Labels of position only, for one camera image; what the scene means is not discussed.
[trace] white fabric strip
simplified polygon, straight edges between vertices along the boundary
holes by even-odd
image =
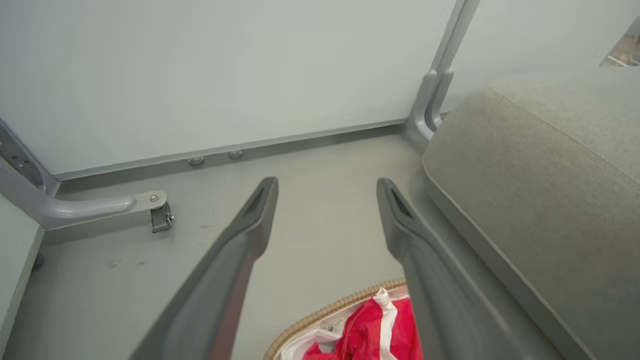
[[[397,360],[397,358],[391,354],[391,336],[396,322],[396,316],[398,315],[398,309],[396,309],[391,302],[389,292],[387,292],[385,288],[378,290],[373,300],[382,308],[382,320],[380,321],[380,360]]]

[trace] cushion seam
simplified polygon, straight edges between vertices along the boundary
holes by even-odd
[[[508,98],[504,97],[504,95],[500,94],[498,91],[496,91],[495,89],[493,89],[493,87],[489,86],[488,87],[489,90],[491,90],[495,95],[498,95],[499,97],[501,97],[502,99],[504,99],[505,101],[509,102],[510,104],[512,104],[513,106],[516,106],[519,109],[522,109],[524,112],[528,113],[529,115],[531,115],[532,117],[538,119],[541,123],[551,127],[552,129],[556,130],[558,133],[561,133],[563,135],[565,135],[567,138],[569,138],[571,141],[575,142],[576,144],[578,144],[581,148],[583,148],[584,150],[590,152],[591,154],[593,154],[594,156],[596,156],[598,159],[602,160],[604,163],[606,163],[607,165],[609,165],[610,167],[612,167],[615,171],[619,172],[620,174],[622,174],[622,176],[626,177],[627,179],[629,179],[632,183],[634,183],[636,185],[636,187],[640,187],[640,183],[638,183],[636,180],[634,180],[633,177],[631,177],[630,175],[626,174],[624,171],[620,170],[617,166],[613,165],[609,160],[603,158],[601,155],[597,154],[596,152],[594,152],[593,150],[589,149],[588,147],[586,147],[585,145],[583,145],[582,143],[580,143],[578,140],[576,140],[574,137],[572,137],[571,135],[567,134],[566,132],[564,132],[563,130],[559,129],[558,127],[554,126],[553,124],[550,124],[547,121],[542,120],[541,118],[539,118],[537,115],[531,113],[531,111],[527,110],[526,108],[522,107],[519,104],[516,104],[515,102],[509,100]]]
[[[556,319],[556,321],[560,324],[560,326],[569,334],[571,339],[573,339],[576,342],[576,344],[578,344],[578,346],[584,351],[584,353],[587,355],[587,357],[589,357],[590,359],[594,359],[595,360],[596,357],[593,355],[591,349],[589,347],[587,347],[586,344],[584,344],[582,342],[582,340],[573,332],[571,327],[569,327],[557,315],[557,313],[554,310],[554,308],[541,296],[541,294],[536,290],[536,288],[529,282],[529,280],[524,276],[524,274],[519,271],[519,269],[515,266],[515,264],[513,264],[513,262],[511,262],[511,260],[500,250],[500,248],[498,248],[498,246],[493,242],[493,240],[491,240],[491,238],[480,228],[480,226],[478,226],[476,221],[474,221],[474,219],[471,216],[469,216],[469,214],[466,211],[464,211],[461,208],[460,205],[458,205],[458,203],[449,195],[449,193],[446,192],[442,188],[442,186],[440,186],[440,183],[438,181],[436,181],[436,179],[429,173],[429,170],[427,170],[427,166],[426,165],[427,164],[426,164],[426,160],[425,160],[425,162],[424,162],[424,171],[427,174],[427,177],[429,178],[429,180],[440,190],[440,192],[442,192],[442,194],[451,202],[451,204],[453,204],[453,206],[455,206],[455,208],[471,223],[471,225],[489,243],[489,246],[498,254],[498,256],[502,260],[504,260],[506,262],[507,266],[524,283],[524,285],[529,289],[529,291],[531,291],[533,293],[533,295],[538,299],[538,301],[540,301],[543,304],[543,306],[549,311],[551,316],[553,316],[554,319]]]

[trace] gray upholstered cushion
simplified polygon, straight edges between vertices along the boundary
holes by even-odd
[[[448,114],[431,196],[567,358],[640,358],[640,69],[528,74]]]

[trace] gray floor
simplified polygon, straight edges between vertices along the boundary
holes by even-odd
[[[277,176],[271,240],[253,268],[233,355],[261,359],[300,318],[403,276],[385,248],[375,185],[389,177],[408,192],[421,171],[409,137],[394,126],[65,183],[64,199],[165,190],[176,224],[151,234],[139,214],[47,233],[46,264],[29,280],[4,358],[126,358],[258,182]]]

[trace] red cloth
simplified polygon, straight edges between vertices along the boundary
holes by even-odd
[[[397,360],[421,360],[422,349],[410,300],[392,303],[397,315],[391,333],[391,354]],[[382,315],[382,307],[374,299],[367,300],[347,319],[344,334],[335,346],[336,354],[322,353],[314,344],[305,353],[304,360],[380,360]]]

